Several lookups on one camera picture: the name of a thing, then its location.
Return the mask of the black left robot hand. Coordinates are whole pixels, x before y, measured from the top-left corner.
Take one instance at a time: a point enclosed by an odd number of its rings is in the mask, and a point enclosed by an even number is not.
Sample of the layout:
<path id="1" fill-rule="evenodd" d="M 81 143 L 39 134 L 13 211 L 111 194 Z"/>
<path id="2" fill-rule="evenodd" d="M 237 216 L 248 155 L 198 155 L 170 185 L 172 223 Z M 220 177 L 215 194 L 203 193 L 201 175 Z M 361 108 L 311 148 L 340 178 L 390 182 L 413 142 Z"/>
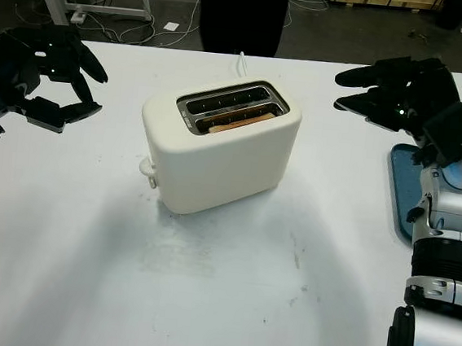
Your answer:
<path id="1" fill-rule="evenodd" d="M 92 51 L 72 27 L 41 25 L 9 28 L 0 33 L 0 117 L 8 112 L 24 116 L 31 124 L 61 133 L 66 124 L 93 116 L 101 110 L 94 101 L 84 73 L 99 83 L 108 75 Z M 58 103 L 28 96 L 41 77 L 69 84 L 77 103 Z"/>

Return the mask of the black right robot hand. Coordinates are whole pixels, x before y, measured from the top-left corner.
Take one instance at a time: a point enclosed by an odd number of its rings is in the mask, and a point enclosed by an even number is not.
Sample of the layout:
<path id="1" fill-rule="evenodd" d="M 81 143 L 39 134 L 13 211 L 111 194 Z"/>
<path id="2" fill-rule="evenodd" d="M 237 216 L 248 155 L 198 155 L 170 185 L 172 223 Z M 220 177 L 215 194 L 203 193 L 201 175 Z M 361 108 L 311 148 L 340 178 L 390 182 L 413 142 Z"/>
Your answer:
<path id="1" fill-rule="evenodd" d="M 338 73 L 336 84 L 363 87 L 361 94 L 343 96 L 333 105 L 353 112 L 390 131 L 424 135 L 423 124 L 460 101 L 455 80 L 440 59 L 383 59 L 367 67 Z"/>

